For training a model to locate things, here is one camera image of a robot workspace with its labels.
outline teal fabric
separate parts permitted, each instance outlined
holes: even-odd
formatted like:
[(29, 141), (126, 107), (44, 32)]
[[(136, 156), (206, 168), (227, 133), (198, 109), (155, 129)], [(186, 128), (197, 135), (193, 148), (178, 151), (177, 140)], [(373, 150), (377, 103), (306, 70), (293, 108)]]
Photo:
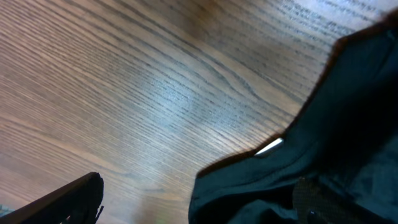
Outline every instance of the teal fabric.
[(397, 37), (350, 39), (283, 146), (196, 179), (189, 222), (296, 223), (303, 176), (398, 222)]

